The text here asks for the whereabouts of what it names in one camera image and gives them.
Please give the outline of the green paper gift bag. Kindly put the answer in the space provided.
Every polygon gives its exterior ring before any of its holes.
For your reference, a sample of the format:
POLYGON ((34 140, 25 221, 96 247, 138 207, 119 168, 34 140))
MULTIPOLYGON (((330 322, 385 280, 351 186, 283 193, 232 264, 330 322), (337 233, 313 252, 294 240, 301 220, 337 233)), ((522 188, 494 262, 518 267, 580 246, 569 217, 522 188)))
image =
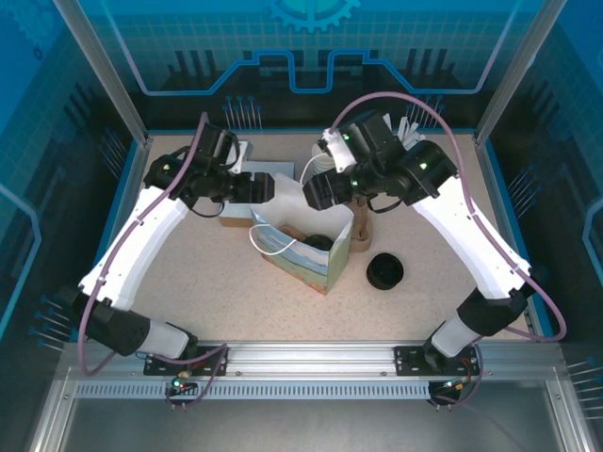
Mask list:
POLYGON ((345 205, 315 210, 307 204, 298 181, 280 172, 273 180, 274 197, 250 206, 250 242, 268 262, 326 295, 348 263, 354 214, 345 205), (320 250, 307 245, 284 232, 284 227, 305 237, 325 236, 332 246, 320 250))

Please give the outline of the stack of paper cups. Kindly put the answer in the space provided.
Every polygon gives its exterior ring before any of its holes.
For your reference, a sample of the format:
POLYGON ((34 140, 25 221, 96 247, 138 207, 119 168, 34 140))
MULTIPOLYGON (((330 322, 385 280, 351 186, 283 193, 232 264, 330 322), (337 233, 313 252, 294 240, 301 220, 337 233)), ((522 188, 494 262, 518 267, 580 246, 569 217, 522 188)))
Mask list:
POLYGON ((332 170, 334 168, 333 158, 326 152, 323 152, 317 143, 312 146, 312 162, 311 170, 312 174, 320 174, 322 172, 332 170))

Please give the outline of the white napkin stack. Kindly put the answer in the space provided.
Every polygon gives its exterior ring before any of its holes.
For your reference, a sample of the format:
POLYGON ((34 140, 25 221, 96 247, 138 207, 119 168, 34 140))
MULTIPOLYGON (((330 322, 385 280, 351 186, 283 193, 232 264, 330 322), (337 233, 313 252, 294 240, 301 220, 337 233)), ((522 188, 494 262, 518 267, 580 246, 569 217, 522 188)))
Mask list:
MULTIPOLYGON (((294 162, 245 161, 241 168, 244 172, 266 172, 272 177, 275 177, 277 174, 283 174, 284 176, 293 178, 295 175, 294 162)), ((226 220, 228 218, 252 219, 251 208, 247 203, 231 204, 227 202, 219 219, 226 220)))

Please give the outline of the stack of cardboard cup carriers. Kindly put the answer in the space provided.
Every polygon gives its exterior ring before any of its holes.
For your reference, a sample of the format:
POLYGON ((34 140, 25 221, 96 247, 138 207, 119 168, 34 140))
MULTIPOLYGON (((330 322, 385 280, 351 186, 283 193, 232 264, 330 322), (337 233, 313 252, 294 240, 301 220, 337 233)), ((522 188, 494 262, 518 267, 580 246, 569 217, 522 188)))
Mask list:
POLYGON ((370 248, 373 238, 372 219, 367 200, 364 197, 358 198, 350 202, 348 207, 354 215, 350 234, 350 252, 366 252, 370 248))

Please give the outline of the stack of black lids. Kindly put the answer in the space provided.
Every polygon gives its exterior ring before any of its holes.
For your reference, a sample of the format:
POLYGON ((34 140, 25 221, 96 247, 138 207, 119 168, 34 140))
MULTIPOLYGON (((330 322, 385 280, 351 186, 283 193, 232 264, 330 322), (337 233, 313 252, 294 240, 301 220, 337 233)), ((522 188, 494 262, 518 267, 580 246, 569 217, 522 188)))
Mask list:
POLYGON ((375 255, 367 266, 367 280, 378 290, 391 290, 404 278, 401 260, 390 253, 375 255))

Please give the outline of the blue printed backdrop panel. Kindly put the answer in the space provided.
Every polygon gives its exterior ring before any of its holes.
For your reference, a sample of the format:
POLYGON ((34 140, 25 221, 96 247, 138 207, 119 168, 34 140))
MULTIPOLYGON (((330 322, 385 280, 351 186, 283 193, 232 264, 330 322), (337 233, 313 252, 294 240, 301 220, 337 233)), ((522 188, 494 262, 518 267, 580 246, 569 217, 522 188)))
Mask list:
POLYGON ((475 127, 545 0, 63 0, 144 125, 323 128, 405 92, 475 127))

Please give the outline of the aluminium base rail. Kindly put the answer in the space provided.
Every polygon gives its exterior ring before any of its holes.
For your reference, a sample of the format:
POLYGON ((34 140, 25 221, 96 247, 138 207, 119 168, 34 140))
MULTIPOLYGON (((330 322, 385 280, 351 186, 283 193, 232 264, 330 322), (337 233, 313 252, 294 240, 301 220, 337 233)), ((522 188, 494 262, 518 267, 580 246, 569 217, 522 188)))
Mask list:
MULTIPOLYGON (((224 380, 393 380, 394 348, 407 342, 231 342, 224 380)), ((568 376, 561 347, 516 340, 479 344, 486 380, 553 380, 568 376)))

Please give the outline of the aluminium frame post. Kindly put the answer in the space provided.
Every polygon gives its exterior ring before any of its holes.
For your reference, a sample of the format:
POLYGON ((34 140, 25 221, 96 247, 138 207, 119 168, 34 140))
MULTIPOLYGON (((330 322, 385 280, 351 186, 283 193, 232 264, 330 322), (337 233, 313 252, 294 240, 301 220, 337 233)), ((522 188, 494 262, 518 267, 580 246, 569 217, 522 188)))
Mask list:
POLYGON ((145 145, 148 131, 88 16, 77 0, 53 0, 63 21, 106 91, 128 132, 145 145))
POLYGON ((504 73, 476 129, 475 142, 482 147, 494 131, 525 74, 536 58, 567 0, 543 0, 514 57, 504 73))

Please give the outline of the black left mount plate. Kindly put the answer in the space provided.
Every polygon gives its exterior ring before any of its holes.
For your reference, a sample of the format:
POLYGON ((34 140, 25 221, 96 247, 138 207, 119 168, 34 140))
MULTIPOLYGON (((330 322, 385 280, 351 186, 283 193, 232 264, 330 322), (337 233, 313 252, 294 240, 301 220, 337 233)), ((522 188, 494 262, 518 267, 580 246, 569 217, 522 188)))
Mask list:
POLYGON ((176 377, 182 372, 188 372, 192 377, 210 377, 215 368, 218 368, 219 377, 226 374, 228 351, 220 359, 220 351, 204 360, 181 364, 167 363, 157 357, 147 356, 143 365, 143 375, 152 377, 176 377))

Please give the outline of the black mount plate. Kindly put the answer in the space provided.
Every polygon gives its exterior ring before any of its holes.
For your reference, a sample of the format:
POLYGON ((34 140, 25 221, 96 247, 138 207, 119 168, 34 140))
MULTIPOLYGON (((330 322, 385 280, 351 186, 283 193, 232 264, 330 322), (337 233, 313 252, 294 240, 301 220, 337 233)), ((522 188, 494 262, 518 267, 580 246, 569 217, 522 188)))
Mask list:
POLYGON ((395 347, 394 364, 399 377, 477 376, 481 371, 474 347, 465 347, 453 358, 423 346, 395 347))
POLYGON ((215 368, 218 368, 219 377, 226 374, 228 351, 220 359, 220 351, 204 360, 181 364, 167 363, 157 357, 147 356, 143 365, 143 375, 152 377, 176 377, 182 372, 188 372, 192 377, 210 377, 215 368))

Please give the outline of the black right mount plate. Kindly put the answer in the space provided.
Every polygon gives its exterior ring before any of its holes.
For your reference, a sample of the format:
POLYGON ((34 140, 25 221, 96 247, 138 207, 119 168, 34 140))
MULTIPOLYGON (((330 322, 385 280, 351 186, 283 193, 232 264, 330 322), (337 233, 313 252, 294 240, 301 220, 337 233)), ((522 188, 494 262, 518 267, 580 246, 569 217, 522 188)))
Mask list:
POLYGON ((474 347, 465 347, 453 358, 423 346, 395 347, 394 364, 399 377, 477 376, 481 371, 474 347))

